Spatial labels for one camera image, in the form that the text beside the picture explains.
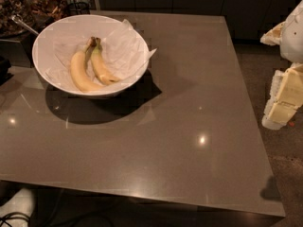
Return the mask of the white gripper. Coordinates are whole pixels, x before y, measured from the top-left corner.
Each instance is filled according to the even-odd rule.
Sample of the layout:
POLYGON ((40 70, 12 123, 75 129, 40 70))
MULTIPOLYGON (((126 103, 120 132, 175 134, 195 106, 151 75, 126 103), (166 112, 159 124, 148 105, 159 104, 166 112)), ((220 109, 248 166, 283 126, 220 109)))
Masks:
POLYGON ((284 22, 274 26, 260 38, 263 44, 280 45, 282 58, 293 63, 272 78, 270 98, 264 108, 262 126, 280 130, 303 105, 303 0, 284 22))

